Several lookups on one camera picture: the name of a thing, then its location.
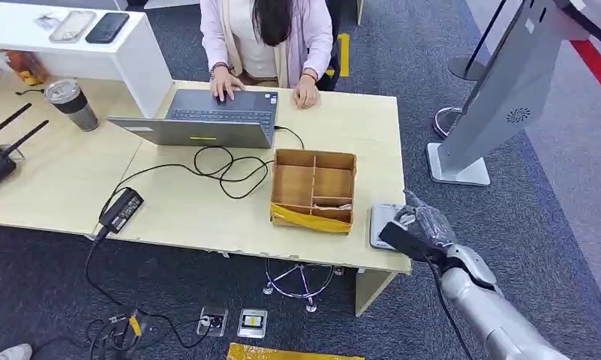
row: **floor socket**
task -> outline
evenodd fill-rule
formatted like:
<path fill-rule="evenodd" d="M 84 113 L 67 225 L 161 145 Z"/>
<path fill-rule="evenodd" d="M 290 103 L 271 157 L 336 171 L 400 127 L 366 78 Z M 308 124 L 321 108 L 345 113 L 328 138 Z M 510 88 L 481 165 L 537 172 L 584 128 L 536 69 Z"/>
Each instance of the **floor socket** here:
<path fill-rule="evenodd" d="M 205 322 L 199 321 L 197 326 L 197 335 L 221 337 L 225 333 L 225 323 L 227 322 L 227 309 L 224 307 L 216 306 L 204 306 L 201 310 L 200 318 L 209 318 L 209 332 L 208 326 Z"/>
<path fill-rule="evenodd" d="M 267 327 L 267 310 L 242 309 L 239 318 L 238 336 L 262 339 Z"/>

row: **speaker grille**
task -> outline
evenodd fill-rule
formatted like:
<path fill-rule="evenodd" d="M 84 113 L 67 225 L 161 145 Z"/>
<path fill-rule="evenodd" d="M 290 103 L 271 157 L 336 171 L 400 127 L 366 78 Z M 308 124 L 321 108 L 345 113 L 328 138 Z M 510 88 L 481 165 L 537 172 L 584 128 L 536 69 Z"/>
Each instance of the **speaker grille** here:
<path fill-rule="evenodd" d="M 527 107 L 519 107 L 518 109 L 511 111 L 510 114 L 506 115 L 506 121 L 510 124 L 524 122 L 530 118 L 531 113 L 532 112 Z"/>

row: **white shelf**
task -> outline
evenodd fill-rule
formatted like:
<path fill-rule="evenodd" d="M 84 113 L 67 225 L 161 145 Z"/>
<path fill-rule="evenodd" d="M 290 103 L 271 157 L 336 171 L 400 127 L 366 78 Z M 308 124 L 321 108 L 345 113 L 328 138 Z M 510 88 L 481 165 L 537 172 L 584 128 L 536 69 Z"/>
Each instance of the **white shelf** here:
<path fill-rule="evenodd" d="M 139 22 L 143 21 L 144 13 L 127 12 L 130 19 L 125 23 L 121 32 L 112 43 L 86 43 L 84 38 L 76 43 L 52 43 L 48 40 L 53 30 L 47 31 L 35 23 L 41 14 L 53 13 L 63 20 L 69 11 L 94 11 L 97 16 L 84 33 L 84 36 L 97 24 L 99 19 L 114 10 L 81 9 L 75 7 L 56 7 L 29 4 L 9 4 L 0 2 L 0 48 L 23 51 L 45 51 L 62 53 L 116 53 L 124 40 Z"/>
<path fill-rule="evenodd" d="M 199 4 L 200 0 L 148 0 L 144 9 L 161 9 L 171 8 L 174 6 L 195 5 Z"/>
<path fill-rule="evenodd" d="M 53 30 L 42 29 L 35 20 L 54 14 L 63 20 L 69 11 L 94 11 L 97 16 L 76 43 L 53 43 Z M 172 85 L 161 48 L 145 13 L 125 12 L 130 18 L 112 43 L 87 43 L 86 35 L 109 12 L 0 2 L 0 49 L 29 51 L 56 76 L 123 81 L 146 118 L 156 115 Z"/>

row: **office chair base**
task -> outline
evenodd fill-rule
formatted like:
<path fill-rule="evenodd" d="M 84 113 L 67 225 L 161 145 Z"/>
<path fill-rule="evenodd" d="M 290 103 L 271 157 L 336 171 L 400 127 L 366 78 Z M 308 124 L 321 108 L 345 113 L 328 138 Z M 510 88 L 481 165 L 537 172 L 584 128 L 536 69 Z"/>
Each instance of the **office chair base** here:
<path fill-rule="evenodd" d="M 318 290 L 316 291 L 311 291 L 309 289 L 309 284 L 307 282 L 307 277 L 305 276 L 305 268 L 307 267 L 316 267 L 316 266 L 321 266 L 321 267 L 326 267 L 329 268 L 329 274 L 327 275 L 325 281 L 322 283 L 322 285 L 320 285 L 320 287 L 318 288 Z M 297 293 L 297 292 L 291 292 L 291 291 L 287 291 L 285 289 L 282 289 L 280 287 L 280 285 L 277 283 L 277 281 L 279 281 L 282 278 L 285 278 L 286 276 L 288 276 L 289 274 L 298 271 L 300 273 L 300 277 L 302 278 L 302 285 L 305 288 L 305 292 L 304 293 Z M 332 265 L 321 265 L 321 264 L 303 264 L 303 263 L 296 263 L 294 264 L 292 267 L 290 267 L 288 270 L 286 270 L 285 272 L 283 272 L 282 274 L 280 274 L 279 276 L 277 276 L 276 278 L 272 279 L 270 270 L 269 270 L 269 259 L 265 260 L 265 275 L 267 276 L 267 285 L 263 288 L 263 293 L 265 295 L 271 295 L 274 290 L 278 291 L 282 296 L 286 296 L 288 298 L 293 298 L 293 299 L 307 299 L 307 302 L 309 303 L 305 308 L 307 309 L 308 312 L 313 313 L 317 310 L 317 306 L 314 300 L 314 297 L 318 294 L 320 294 L 322 291 L 324 291 L 326 289 L 326 287 L 329 285 L 329 283 L 331 283 L 331 279 L 333 279 L 333 274 L 335 272 L 334 266 Z"/>

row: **laptop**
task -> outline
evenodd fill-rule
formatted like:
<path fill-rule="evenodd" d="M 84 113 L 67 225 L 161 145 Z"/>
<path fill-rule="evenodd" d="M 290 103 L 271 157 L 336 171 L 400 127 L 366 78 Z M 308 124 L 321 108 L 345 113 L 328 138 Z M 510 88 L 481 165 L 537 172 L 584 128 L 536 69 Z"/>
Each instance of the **laptop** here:
<path fill-rule="evenodd" d="M 209 90 L 179 89 L 165 119 L 106 119 L 157 145 L 268 149 L 277 102 L 277 92 L 235 91 L 219 101 Z"/>

